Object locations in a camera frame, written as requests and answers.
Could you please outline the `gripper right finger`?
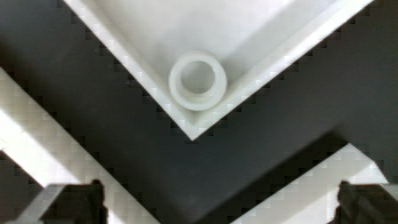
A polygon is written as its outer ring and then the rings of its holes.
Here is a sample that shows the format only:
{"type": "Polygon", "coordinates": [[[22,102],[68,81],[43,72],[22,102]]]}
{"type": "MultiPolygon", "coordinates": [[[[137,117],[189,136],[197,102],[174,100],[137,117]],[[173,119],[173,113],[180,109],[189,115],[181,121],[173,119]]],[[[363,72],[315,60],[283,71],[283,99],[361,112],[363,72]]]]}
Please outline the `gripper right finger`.
{"type": "Polygon", "coordinates": [[[338,192],[334,224],[398,224],[398,184],[352,184],[338,192]]]}

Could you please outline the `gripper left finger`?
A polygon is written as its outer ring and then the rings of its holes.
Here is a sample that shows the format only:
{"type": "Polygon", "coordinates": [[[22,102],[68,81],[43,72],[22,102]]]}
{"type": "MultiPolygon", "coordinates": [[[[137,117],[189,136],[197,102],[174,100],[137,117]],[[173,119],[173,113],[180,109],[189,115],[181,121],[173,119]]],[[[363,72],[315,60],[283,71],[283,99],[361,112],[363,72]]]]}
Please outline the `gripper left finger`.
{"type": "Polygon", "coordinates": [[[98,179],[89,184],[52,184],[39,192],[14,224],[107,224],[105,186],[98,179]]]}

